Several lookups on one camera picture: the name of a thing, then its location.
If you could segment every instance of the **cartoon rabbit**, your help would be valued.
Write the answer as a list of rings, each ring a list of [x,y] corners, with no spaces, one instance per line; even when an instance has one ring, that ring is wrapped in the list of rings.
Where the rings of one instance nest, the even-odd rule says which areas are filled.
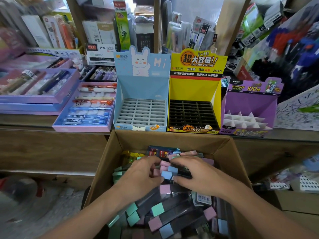
[[[151,67],[147,62],[149,50],[144,48],[142,54],[136,54],[135,48],[131,46],[130,51],[132,54],[133,76],[148,76],[148,70]]]

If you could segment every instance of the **person's right hand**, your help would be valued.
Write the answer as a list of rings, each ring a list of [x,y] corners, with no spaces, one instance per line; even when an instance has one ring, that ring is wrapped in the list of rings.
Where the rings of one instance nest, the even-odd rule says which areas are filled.
[[[214,168],[198,157],[181,156],[173,158],[171,163],[185,166],[192,174],[192,179],[174,176],[173,180],[181,186],[203,195],[217,196],[226,199],[233,185],[238,180]]]

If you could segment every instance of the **slotted tray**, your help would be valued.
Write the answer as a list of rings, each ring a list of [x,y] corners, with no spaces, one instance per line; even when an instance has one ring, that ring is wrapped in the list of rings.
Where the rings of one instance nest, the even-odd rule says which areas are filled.
[[[116,123],[165,126],[165,101],[125,98]]]
[[[213,129],[219,128],[212,104],[206,101],[170,100],[168,125],[196,127],[210,125]]]

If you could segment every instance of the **blue display box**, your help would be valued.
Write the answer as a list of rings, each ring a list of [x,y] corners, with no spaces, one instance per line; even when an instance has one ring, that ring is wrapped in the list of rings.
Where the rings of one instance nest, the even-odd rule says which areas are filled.
[[[115,129],[165,132],[168,114],[170,54],[115,52],[118,75]]]

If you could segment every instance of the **hand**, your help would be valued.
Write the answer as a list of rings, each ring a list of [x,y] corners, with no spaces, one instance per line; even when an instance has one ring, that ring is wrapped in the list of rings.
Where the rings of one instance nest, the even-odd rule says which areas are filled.
[[[112,188],[118,190],[127,204],[137,201],[164,181],[163,177],[150,177],[151,170],[160,162],[161,159],[156,156],[142,157],[134,161]]]
[[[198,157],[181,156],[171,160],[171,163],[185,166],[192,174],[192,179],[174,176],[173,180],[181,186],[203,195],[226,199],[236,179],[214,168]]]

